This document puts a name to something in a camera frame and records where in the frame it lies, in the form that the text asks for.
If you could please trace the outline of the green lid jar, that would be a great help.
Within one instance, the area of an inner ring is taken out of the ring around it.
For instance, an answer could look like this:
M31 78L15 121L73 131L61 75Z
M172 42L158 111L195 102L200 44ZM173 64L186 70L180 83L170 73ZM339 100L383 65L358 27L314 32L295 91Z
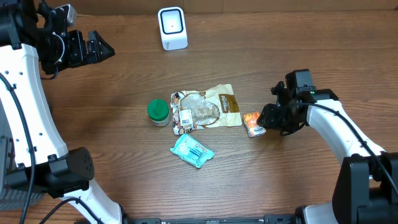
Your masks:
M147 106L147 114L158 127L167 126L171 121L170 108L164 100L152 100Z

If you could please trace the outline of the beige brown snack pouch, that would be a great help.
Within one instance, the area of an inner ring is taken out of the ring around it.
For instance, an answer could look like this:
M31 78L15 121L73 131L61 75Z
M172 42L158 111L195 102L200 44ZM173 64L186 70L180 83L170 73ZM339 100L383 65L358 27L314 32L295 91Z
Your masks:
M171 94L175 135L196 130L242 125L239 105L230 84L219 84L204 91L177 91Z

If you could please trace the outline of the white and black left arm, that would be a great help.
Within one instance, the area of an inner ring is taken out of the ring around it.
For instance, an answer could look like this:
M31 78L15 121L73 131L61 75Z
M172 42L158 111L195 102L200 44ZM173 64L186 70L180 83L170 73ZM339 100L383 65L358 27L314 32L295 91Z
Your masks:
M8 186L32 196L48 194L73 205L90 223L124 223L126 216L95 181L87 148L69 150L45 97L41 73L52 80L67 68L102 62L114 49L96 31L84 40L73 25L76 10L46 2L1 2L1 103L11 129L16 169Z

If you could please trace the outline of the teal wet wipes pack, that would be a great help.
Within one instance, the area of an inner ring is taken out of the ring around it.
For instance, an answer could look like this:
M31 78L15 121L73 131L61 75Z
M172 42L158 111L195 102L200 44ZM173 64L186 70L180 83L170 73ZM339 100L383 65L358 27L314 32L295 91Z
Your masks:
M197 169L201 169L207 161L215 156L213 151L206 148L189 134L181 135L170 151Z

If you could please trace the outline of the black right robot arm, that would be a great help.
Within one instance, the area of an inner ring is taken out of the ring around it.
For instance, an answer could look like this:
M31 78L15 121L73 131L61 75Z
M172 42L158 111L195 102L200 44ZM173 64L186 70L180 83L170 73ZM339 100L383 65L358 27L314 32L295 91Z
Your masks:
M257 124L288 136L305 126L329 145L341 168L332 200L302 206L293 215L266 215L266 223L397 223L397 153L370 140L330 90L319 90L310 71L294 70L272 87L276 103Z

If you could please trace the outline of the orange tissue pack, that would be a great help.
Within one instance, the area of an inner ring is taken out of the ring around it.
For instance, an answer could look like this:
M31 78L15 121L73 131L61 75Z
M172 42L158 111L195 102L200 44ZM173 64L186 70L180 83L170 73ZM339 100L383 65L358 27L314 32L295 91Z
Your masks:
M258 111L243 116L243 122L250 138L258 137L266 133L266 129L257 124L259 117L260 113Z

